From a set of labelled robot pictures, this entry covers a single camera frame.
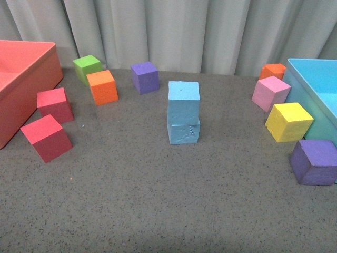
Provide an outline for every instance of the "white curtain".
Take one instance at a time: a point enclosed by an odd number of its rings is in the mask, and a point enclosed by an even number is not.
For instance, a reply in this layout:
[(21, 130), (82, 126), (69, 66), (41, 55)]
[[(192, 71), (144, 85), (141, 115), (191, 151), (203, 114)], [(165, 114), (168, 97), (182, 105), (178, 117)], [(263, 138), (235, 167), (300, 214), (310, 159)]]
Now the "white curtain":
[(0, 40), (55, 42), (63, 67), (258, 76), (291, 57), (337, 59), (337, 0), (5, 0)]

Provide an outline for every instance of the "red cube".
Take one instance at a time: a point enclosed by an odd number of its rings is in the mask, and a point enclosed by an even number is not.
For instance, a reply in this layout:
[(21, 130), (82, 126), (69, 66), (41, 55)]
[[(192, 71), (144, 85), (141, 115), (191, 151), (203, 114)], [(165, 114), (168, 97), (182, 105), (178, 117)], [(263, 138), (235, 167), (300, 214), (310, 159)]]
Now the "red cube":
[(73, 147), (63, 127), (51, 115), (21, 127), (21, 131), (46, 163)]
[(64, 88), (38, 92), (37, 108), (42, 116), (50, 114), (60, 124), (74, 120)]

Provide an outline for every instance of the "light blue plastic bin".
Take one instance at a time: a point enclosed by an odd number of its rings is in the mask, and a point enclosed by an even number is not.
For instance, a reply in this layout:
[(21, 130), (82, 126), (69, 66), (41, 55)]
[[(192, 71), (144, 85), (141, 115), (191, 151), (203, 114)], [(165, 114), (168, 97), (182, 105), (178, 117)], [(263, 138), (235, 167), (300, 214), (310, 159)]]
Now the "light blue plastic bin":
[(288, 59), (283, 81), (286, 103), (299, 102), (314, 118), (305, 138), (337, 146), (337, 60)]

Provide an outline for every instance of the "plastic container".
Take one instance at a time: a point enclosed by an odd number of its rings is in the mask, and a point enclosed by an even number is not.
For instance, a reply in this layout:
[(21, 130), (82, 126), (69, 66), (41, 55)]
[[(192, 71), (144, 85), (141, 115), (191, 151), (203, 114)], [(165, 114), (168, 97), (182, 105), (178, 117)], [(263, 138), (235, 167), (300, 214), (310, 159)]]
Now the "plastic container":
[(337, 60), (288, 59), (286, 103), (299, 102), (314, 118), (305, 138), (337, 145)]
[(0, 149), (36, 110), (36, 93), (62, 78), (55, 43), (0, 40)]

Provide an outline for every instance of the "cube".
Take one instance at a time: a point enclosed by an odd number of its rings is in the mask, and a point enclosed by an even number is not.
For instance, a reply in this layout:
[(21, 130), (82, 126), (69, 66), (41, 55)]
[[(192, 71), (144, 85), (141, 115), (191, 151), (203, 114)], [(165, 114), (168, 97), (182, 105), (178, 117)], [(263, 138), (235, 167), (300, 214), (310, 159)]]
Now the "cube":
[(132, 81), (140, 94), (159, 90), (158, 69), (151, 62), (131, 65)]
[(275, 76), (270, 76), (258, 80), (252, 101), (264, 111), (270, 112), (274, 104), (284, 103), (290, 89), (290, 85)]
[(50, 114), (60, 124), (74, 120), (64, 88), (38, 92), (36, 97), (37, 108), (42, 116)]
[(73, 63), (78, 79), (87, 86), (89, 86), (87, 75), (103, 70), (100, 60), (92, 55), (73, 60)]
[(46, 163), (73, 147), (63, 127), (50, 114), (21, 127), (21, 131)]
[(337, 180), (337, 149), (330, 140), (300, 140), (290, 165), (299, 184), (330, 186)]
[(313, 120), (298, 103), (275, 104), (265, 126), (277, 142), (298, 141), (303, 138)]
[(261, 69), (260, 79), (265, 79), (269, 76), (275, 76), (282, 80), (286, 67), (281, 63), (266, 64)]
[(168, 83), (168, 124), (198, 125), (199, 106), (198, 82), (170, 81)]
[(118, 100), (115, 79), (109, 70), (89, 74), (87, 78), (96, 105)]
[(200, 121), (197, 125), (170, 125), (167, 124), (168, 139), (171, 145), (197, 143), (200, 132)]

